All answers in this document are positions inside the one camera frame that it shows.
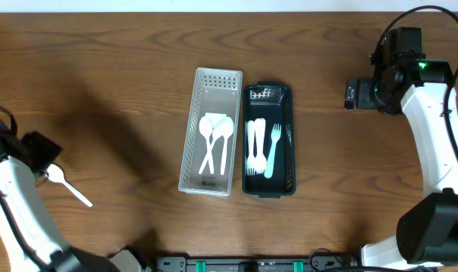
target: white background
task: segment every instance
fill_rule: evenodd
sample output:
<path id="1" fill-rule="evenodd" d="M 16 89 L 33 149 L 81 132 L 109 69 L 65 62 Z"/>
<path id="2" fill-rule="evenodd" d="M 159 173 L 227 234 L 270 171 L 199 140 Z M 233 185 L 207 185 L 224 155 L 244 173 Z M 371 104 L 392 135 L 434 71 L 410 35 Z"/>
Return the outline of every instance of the white background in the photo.
<path id="1" fill-rule="evenodd" d="M 0 0 L 0 12 L 407 11 L 458 0 Z"/>

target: black plastic tray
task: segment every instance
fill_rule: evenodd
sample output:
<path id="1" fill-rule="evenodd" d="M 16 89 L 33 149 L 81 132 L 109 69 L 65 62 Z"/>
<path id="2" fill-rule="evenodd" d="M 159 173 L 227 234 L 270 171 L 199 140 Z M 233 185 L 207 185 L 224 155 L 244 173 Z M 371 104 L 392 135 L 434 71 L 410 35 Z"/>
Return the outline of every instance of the black plastic tray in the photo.
<path id="1" fill-rule="evenodd" d="M 281 124 L 281 138 L 276 145 L 272 178 L 246 175 L 249 147 L 246 124 L 249 120 L 266 119 L 263 153 L 268 157 L 271 149 L 271 132 L 275 123 Z M 295 139 L 292 120 L 292 92 L 277 82 L 258 82 L 243 91 L 243 191 L 264 198 L 280 198 L 296 191 Z"/>

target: gray basket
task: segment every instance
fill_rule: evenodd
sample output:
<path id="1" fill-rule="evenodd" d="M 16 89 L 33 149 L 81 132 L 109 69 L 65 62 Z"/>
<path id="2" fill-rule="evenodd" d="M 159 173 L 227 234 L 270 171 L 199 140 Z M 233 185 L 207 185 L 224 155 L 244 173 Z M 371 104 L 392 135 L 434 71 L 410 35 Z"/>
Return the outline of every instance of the gray basket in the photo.
<path id="1" fill-rule="evenodd" d="M 180 191 L 216 196 L 228 196 L 231 193 L 242 81 L 243 73 L 240 71 L 197 69 L 185 136 L 181 177 L 178 182 Z M 223 175 L 220 169 L 224 138 L 219 138 L 212 148 L 214 173 L 210 173 L 208 164 L 202 174 L 199 174 L 207 154 L 206 139 L 199 131 L 203 116 L 209 117 L 214 126 L 224 116 L 232 118 L 234 122 L 234 133 L 227 139 L 227 158 Z"/>

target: wood grain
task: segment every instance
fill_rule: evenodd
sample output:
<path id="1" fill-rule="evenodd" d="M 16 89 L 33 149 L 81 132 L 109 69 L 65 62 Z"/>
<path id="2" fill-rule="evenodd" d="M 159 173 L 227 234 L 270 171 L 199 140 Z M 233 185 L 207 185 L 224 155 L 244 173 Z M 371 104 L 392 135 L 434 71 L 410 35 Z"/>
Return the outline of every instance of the wood grain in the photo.
<path id="1" fill-rule="evenodd" d="M 94 203 L 87 209 L 59 184 L 38 188 L 74 246 L 191 256 L 356 249 L 393 235 L 422 196 L 405 117 L 342 109 L 346 80 L 371 75 L 368 54 L 397 15 L 0 14 L 0 104 L 21 134 L 37 130 L 64 148 L 57 162 Z M 421 26 L 428 57 L 455 68 L 453 21 L 419 13 L 400 25 Z M 178 192 L 199 66 L 241 70 L 243 85 L 291 86 L 294 196 L 243 193 L 241 134 L 229 197 Z"/>

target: green tape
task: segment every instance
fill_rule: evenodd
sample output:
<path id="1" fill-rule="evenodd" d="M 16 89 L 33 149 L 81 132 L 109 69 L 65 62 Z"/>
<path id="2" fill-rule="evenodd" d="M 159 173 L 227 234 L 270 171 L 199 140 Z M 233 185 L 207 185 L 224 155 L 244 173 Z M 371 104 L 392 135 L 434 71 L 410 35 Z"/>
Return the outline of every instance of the green tape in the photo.
<path id="1" fill-rule="evenodd" d="M 295 272 L 304 272 L 305 271 L 305 265 L 303 264 L 302 261 L 295 261 L 292 263 L 292 265 L 295 268 Z"/>
<path id="2" fill-rule="evenodd" d="M 196 262 L 196 272 L 206 272 L 206 263 L 204 261 Z"/>

